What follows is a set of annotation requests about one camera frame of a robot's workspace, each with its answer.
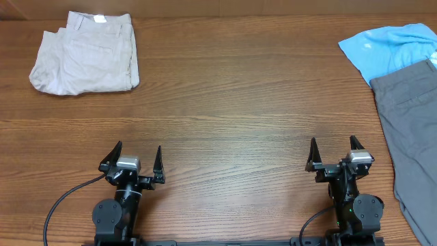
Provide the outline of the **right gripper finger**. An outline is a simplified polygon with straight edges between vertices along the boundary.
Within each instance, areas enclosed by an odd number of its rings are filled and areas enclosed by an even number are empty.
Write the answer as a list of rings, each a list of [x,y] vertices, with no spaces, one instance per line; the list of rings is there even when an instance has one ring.
[[[312,163],[313,165],[320,165],[322,163],[322,159],[320,156],[320,152],[318,150],[318,145],[316,142],[315,137],[313,137],[311,139],[311,146],[310,146],[310,151],[309,151],[309,157],[307,159],[307,163],[310,164]]]
[[[359,142],[355,135],[350,136],[350,146],[352,150],[364,150],[365,148]]]

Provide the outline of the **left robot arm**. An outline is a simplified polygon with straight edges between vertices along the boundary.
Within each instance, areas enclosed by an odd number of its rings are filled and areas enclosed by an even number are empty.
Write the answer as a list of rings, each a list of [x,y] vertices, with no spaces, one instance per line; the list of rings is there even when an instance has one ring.
[[[165,183],[162,151],[157,149],[153,176],[142,176],[137,156],[122,154],[122,142],[100,162],[98,170],[104,179],[116,187],[113,199],[96,204],[92,220],[96,227],[95,245],[143,245],[143,239],[134,234],[142,191],[154,190]]]

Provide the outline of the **grey shorts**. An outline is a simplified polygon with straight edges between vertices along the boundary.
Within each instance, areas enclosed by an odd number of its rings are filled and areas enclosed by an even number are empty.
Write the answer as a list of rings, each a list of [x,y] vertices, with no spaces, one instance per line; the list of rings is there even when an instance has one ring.
[[[395,197],[418,241],[435,245],[436,67],[426,59],[370,84],[395,170]]]

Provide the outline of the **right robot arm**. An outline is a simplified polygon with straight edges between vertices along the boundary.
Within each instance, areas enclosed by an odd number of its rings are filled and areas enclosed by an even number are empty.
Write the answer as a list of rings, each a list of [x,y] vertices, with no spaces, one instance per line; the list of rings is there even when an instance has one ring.
[[[384,239],[376,237],[380,231],[384,202],[377,196],[361,194],[356,181],[369,174],[374,157],[361,145],[355,136],[350,136],[350,151],[337,164],[324,164],[315,138],[311,139],[306,172],[315,173],[317,183],[328,183],[328,194],[333,201],[305,222],[298,243],[304,245],[303,232],[317,217],[334,210],[337,229],[327,230],[325,235],[311,239],[312,243],[324,246],[383,245]]]

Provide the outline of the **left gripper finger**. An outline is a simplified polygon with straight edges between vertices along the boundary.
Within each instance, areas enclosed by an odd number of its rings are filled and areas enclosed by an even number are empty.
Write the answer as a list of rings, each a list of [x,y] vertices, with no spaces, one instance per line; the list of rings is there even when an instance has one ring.
[[[118,141],[115,147],[108,153],[100,162],[101,167],[109,167],[115,165],[122,152],[122,142]]]
[[[164,168],[163,168],[161,146],[158,147],[158,150],[157,150],[157,153],[156,153],[156,158],[155,158],[155,161],[154,161],[153,172],[154,172],[154,178],[164,178],[165,177],[165,172],[164,172]]]

